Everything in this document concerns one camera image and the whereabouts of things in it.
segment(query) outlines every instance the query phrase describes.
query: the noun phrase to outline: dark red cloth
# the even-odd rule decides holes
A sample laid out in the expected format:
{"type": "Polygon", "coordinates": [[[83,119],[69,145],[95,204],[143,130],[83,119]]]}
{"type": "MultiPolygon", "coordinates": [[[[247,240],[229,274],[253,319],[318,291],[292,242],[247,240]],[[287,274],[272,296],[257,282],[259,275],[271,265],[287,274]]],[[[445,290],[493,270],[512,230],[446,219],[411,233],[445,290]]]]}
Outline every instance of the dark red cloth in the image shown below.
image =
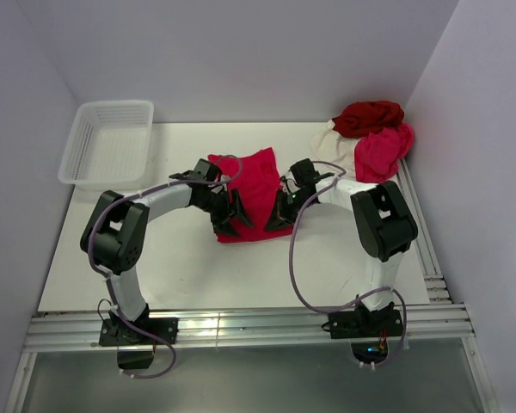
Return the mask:
{"type": "MultiPolygon", "coordinates": [[[[213,163],[217,163],[220,158],[219,155],[208,156],[208,160],[213,163]]],[[[249,228],[237,219],[232,219],[231,224],[240,237],[217,235],[218,241],[220,243],[244,243],[290,235],[292,228],[264,232],[264,226],[273,210],[275,194],[280,187],[280,176],[273,149],[263,149],[249,157],[242,157],[241,161],[243,162],[242,174],[234,182],[228,183],[227,187],[239,190],[243,206],[250,217],[253,228],[249,228]]],[[[218,166],[227,176],[234,176],[239,168],[237,161],[231,158],[225,158],[218,166]]]]}
{"type": "Polygon", "coordinates": [[[385,127],[400,126],[403,116],[402,108],[394,102],[355,102],[333,119],[333,129],[344,138],[361,138],[385,127]]]}
{"type": "Polygon", "coordinates": [[[413,144],[415,133],[402,124],[386,127],[381,133],[369,133],[355,146],[355,179],[359,182],[382,183],[397,173],[397,161],[413,144]]]}

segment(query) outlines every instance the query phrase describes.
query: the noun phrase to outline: glass panel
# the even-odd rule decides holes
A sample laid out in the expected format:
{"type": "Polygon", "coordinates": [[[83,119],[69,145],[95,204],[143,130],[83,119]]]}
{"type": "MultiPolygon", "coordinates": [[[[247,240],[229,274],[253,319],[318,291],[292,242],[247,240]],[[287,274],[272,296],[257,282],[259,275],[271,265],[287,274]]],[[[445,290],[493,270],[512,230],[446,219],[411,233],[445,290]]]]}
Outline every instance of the glass panel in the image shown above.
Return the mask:
{"type": "Polygon", "coordinates": [[[460,340],[410,346],[374,373],[353,364],[348,343],[187,349],[152,380],[119,376],[114,352],[40,354],[23,411],[482,411],[460,340]]]}

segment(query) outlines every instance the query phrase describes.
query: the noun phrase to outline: white cloth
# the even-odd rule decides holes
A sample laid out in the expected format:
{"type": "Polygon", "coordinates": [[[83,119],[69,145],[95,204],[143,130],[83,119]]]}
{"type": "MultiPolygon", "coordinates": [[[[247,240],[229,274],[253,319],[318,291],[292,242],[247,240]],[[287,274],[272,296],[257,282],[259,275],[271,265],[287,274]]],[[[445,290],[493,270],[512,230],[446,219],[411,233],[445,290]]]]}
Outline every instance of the white cloth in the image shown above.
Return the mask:
{"type": "MultiPolygon", "coordinates": [[[[329,120],[325,125],[325,130],[311,138],[310,148],[314,157],[313,160],[339,165],[347,171],[347,178],[355,179],[353,151],[360,139],[343,138],[338,132],[333,130],[333,127],[335,127],[335,123],[329,120]]],[[[320,166],[319,170],[334,170],[326,165],[320,166]]]]}

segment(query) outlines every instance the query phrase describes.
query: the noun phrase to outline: pile of clothes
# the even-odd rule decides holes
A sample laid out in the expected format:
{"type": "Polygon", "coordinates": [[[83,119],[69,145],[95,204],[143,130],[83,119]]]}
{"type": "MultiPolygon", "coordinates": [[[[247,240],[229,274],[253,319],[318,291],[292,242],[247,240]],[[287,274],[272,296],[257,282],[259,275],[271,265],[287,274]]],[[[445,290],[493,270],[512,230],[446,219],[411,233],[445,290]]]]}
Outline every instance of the pile of clothes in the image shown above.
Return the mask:
{"type": "Polygon", "coordinates": [[[311,141],[316,158],[345,168],[359,182],[381,183],[397,173],[397,161],[413,144],[411,126],[394,102],[355,102],[311,141]]]}

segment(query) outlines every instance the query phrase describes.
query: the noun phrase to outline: white plastic basket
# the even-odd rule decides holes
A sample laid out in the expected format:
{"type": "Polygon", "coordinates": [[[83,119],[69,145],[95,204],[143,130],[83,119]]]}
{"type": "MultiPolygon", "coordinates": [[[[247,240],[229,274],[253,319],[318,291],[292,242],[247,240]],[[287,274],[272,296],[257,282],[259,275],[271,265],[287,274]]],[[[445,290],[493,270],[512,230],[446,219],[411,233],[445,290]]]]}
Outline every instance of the white plastic basket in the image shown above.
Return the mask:
{"type": "Polygon", "coordinates": [[[140,188],[153,110],[148,101],[84,103],[72,124],[59,180],[88,190],[140,188]]]}

